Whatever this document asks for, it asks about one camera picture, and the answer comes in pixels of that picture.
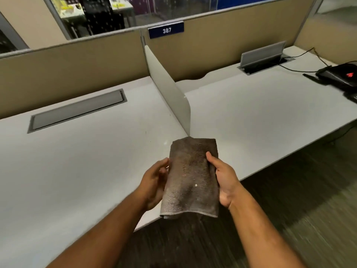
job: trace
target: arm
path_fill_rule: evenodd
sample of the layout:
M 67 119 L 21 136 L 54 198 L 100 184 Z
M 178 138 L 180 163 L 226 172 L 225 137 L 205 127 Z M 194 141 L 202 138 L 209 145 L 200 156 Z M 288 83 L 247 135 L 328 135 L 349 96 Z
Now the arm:
M 231 212 L 250 267 L 306 268 L 239 182 L 234 169 L 209 152 L 206 156 L 216 167 L 220 202 Z
M 165 158 L 150 167 L 134 192 L 62 252 L 47 268 L 114 267 L 141 216 L 162 199 L 168 163 L 169 159 Z

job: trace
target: left hand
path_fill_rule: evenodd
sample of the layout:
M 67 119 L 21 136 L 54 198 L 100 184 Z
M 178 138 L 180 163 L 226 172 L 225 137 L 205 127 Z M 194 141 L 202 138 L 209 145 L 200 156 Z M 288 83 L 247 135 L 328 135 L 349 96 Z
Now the left hand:
M 145 209 L 151 210 L 163 198 L 163 190 L 167 180 L 168 166 L 170 160 L 165 158 L 154 163 L 142 177 L 140 185 L 134 191 L 140 198 L 145 201 Z

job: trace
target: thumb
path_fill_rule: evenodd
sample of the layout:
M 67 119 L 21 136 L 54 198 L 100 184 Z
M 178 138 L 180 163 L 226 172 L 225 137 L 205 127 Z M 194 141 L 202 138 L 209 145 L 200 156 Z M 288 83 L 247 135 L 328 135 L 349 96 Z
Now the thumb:
M 162 167 L 163 168 L 166 168 L 169 164 L 169 159 L 168 158 L 165 158 L 165 159 L 162 159 L 160 161 L 157 161 L 156 163 L 154 163 L 152 165 L 152 167 L 149 168 L 149 172 L 151 174 L 154 174 L 155 172 L 159 171 Z
M 224 162 L 222 162 L 220 159 L 216 157 L 213 157 L 209 151 L 206 152 L 206 157 L 207 157 L 207 161 L 213 164 L 217 169 L 222 168 L 222 166 L 224 165 Z

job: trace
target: cloth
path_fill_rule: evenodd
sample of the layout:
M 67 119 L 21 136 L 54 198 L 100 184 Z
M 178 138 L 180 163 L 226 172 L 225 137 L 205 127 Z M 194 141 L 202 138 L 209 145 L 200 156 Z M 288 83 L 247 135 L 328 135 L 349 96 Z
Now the cloth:
M 172 142 L 160 216 L 170 219 L 195 212 L 218 217 L 219 187 L 208 151 L 218 157 L 216 139 L 185 137 Z

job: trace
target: dark carpet floor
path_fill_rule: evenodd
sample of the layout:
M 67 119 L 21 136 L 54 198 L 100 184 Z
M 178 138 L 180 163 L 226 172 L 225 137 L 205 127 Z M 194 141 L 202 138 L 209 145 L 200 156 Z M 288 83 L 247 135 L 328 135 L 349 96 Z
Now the dark carpet floor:
M 350 125 L 242 181 L 309 267 L 357 267 L 357 129 Z M 229 212 L 135 232 L 118 267 L 248 267 Z

